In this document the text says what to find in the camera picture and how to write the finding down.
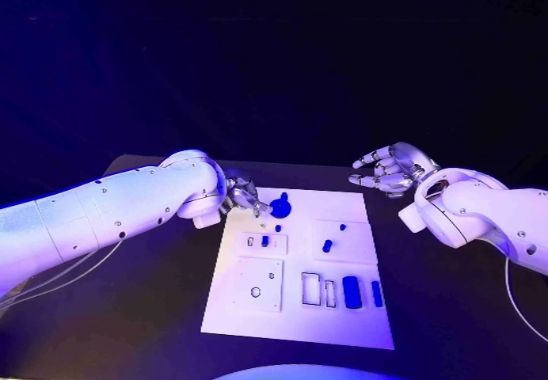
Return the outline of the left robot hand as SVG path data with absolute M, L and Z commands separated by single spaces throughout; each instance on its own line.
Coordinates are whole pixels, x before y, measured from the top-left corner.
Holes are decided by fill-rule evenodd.
M 260 201 L 258 191 L 250 174 L 238 168 L 228 168 L 225 171 L 228 192 L 221 205 L 221 212 L 227 215 L 235 208 L 250 209 L 258 218 L 263 213 L 270 214 L 273 208 Z

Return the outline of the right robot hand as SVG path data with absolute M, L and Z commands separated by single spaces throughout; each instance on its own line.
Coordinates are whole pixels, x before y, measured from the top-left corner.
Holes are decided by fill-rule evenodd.
M 441 170 L 424 151 L 407 142 L 397 142 L 364 155 L 352 164 L 353 169 L 374 164 L 374 174 L 352 174 L 348 180 L 365 188 L 374 188 L 397 199 L 413 187 Z

